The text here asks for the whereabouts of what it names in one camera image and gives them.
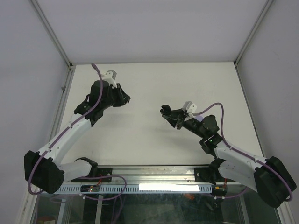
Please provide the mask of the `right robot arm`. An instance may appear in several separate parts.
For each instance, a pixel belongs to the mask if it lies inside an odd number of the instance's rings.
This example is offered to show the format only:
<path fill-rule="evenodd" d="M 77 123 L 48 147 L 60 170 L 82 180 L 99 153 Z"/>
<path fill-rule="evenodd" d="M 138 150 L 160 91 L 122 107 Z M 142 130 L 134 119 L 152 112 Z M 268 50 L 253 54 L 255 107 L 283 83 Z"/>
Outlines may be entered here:
<path fill-rule="evenodd" d="M 160 113 L 173 128 L 184 128 L 199 136 L 203 151 L 213 156 L 214 160 L 199 173 L 202 180 L 211 184 L 238 182 L 273 208 L 292 200 L 297 185 L 279 158 L 265 158 L 233 146 L 225 139 L 223 124 L 218 124 L 214 115 L 201 117 L 195 110 L 196 105 L 188 101 L 176 110 L 163 105 Z"/>

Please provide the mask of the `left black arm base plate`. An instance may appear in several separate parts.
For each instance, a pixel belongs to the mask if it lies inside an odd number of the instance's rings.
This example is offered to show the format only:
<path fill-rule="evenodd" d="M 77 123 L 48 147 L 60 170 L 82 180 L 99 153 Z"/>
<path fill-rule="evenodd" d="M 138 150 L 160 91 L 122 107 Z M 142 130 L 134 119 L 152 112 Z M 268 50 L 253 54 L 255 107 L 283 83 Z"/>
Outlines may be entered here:
<path fill-rule="evenodd" d="M 71 180 L 71 182 L 110 183 L 112 182 L 112 177 L 111 177 L 112 174 L 113 174 L 112 167 L 98 167 L 95 174 L 88 176 L 91 177 L 91 179 L 76 178 Z"/>

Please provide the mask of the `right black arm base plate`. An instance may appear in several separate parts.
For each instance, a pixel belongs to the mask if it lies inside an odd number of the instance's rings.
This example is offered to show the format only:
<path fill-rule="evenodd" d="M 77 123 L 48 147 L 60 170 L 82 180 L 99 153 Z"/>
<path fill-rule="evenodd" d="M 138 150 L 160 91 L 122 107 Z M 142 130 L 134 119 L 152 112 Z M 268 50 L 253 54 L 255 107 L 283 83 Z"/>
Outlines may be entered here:
<path fill-rule="evenodd" d="M 194 169 L 195 182 L 208 182 L 216 184 L 217 182 L 224 182 L 217 168 L 212 167 L 195 167 Z"/>

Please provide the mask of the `purple earbud charging case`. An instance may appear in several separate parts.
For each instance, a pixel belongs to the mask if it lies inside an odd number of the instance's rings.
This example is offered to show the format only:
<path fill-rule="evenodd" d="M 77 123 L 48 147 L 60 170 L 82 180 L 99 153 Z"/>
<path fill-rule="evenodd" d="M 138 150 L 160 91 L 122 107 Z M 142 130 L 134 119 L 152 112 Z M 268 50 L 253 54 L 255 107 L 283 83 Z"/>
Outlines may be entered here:
<path fill-rule="evenodd" d="M 201 115 L 197 115 L 195 119 L 201 122 L 204 119 L 204 117 L 202 117 Z"/>

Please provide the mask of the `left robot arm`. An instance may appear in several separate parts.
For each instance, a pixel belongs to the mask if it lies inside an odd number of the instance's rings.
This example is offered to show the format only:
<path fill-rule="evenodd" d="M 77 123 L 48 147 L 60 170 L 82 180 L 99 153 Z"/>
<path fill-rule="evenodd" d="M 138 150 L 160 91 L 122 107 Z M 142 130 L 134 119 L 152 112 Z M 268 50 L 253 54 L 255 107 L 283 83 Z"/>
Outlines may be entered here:
<path fill-rule="evenodd" d="M 109 107 L 121 107 L 130 101 L 119 83 L 97 80 L 90 93 L 74 110 L 65 129 L 37 152 L 28 151 L 24 156 L 25 180 L 41 190 L 53 194 L 64 182 L 98 176 L 97 162 L 81 157 L 62 164 L 63 158 L 75 142 L 102 118 Z"/>

